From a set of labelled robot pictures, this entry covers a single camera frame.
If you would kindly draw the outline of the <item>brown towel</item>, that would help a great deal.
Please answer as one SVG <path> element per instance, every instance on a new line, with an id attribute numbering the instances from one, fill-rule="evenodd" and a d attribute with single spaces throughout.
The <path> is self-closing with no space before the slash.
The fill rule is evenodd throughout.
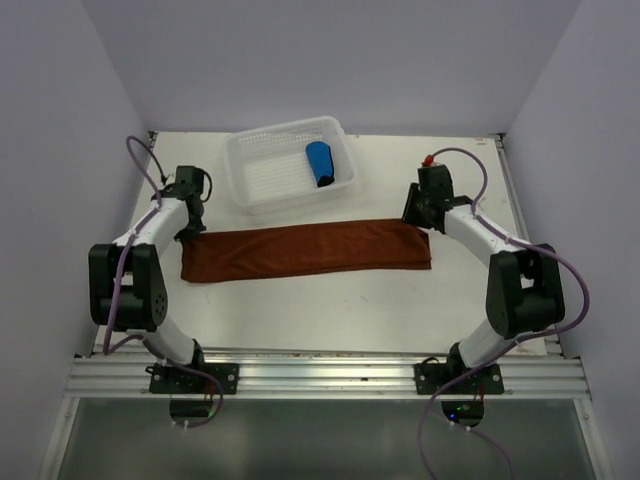
<path id="1" fill-rule="evenodd" d="M 429 270 L 429 236 L 399 219 L 208 232 L 183 244 L 193 284 L 362 270 Z"/>

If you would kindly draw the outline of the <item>white plastic basket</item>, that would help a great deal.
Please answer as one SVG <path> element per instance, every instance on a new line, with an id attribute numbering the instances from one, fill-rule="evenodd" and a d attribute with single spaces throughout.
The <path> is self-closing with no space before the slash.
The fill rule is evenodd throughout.
<path id="1" fill-rule="evenodd" d="M 335 181 L 318 188 L 305 147 L 330 145 Z M 222 147 L 231 198 L 257 215 L 338 197 L 358 177 L 347 136 L 337 119 L 321 116 L 228 135 Z"/>

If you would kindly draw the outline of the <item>blue and grey towel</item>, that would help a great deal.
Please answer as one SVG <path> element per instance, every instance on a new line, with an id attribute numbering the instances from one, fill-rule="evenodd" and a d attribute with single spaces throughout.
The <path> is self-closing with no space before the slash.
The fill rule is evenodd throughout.
<path id="1" fill-rule="evenodd" d="M 335 181 L 335 170 L 330 145 L 314 141 L 305 147 L 305 153 L 316 186 L 322 188 L 331 185 Z"/>

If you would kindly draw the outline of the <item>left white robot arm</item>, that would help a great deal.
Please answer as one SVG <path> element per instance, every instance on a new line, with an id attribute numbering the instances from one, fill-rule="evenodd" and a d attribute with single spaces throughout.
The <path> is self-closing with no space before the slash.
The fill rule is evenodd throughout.
<path id="1" fill-rule="evenodd" d="M 105 327 L 103 353 L 139 340 L 185 392 L 201 390 L 208 379 L 201 347 L 169 316 L 161 257 L 174 241 L 195 239 L 205 227 L 204 203 L 210 175 L 196 166 L 179 166 L 174 181 L 155 192 L 145 214 L 125 234 L 88 253 L 90 313 Z"/>

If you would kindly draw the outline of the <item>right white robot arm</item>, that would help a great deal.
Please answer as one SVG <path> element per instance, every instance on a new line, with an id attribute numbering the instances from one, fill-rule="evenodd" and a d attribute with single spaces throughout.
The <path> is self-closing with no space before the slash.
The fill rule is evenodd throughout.
<path id="1" fill-rule="evenodd" d="M 451 389 L 468 392 L 481 380 L 481 370 L 502 350 L 525 334 L 538 333 L 565 315 L 558 262 L 549 246 L 530 245 L 508 236 L 495 223 L 482 222 L 467 196 L 454 194 L 448 168 L 418 168 L 410 185 L 402 221 L 435 230 L 463 245 L 488 270 L 485 319 L 446 360 L 445 379 Z"/>

